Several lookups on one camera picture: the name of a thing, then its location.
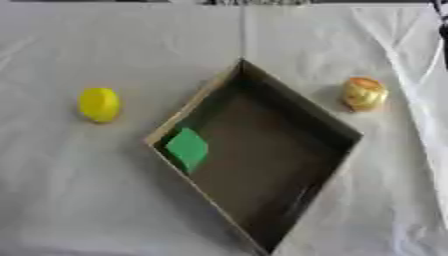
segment brown box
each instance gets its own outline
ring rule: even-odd
[[[195,130],[209,146],[191,175],[163,149],[180,127]],[[146,142],[257,254],[268,255],[360,138],[242,59],[201,88]]]

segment yellow toy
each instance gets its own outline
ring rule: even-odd
[[[114,120],[120,110],[120,99],[109,88],[87,88],[78,98],[78,110],[96,123]]]

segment green block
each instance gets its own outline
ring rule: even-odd
[[[199,135],[190,128],[182,130],[174,136],[165,148],[185,167],[185,171],[192,173],[198,164],[205,158],[208,145]]]

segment open box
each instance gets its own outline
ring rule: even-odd
[[[166,150],[180,129],[208,144],[188,174]],[[146,142],[260,255],[270,254],[361,134],[246,60],[216,76]]]

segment white cloth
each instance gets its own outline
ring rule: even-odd
[[[276,255],[448,254],[437,25],[424,5],[0,3],[0,252],[249,255],[142,143],[244,56],[365,134]],[[390,88],[382,110],[343,111],[352,75]],[[89,86],[119,93],[118,120],[76,115]]]

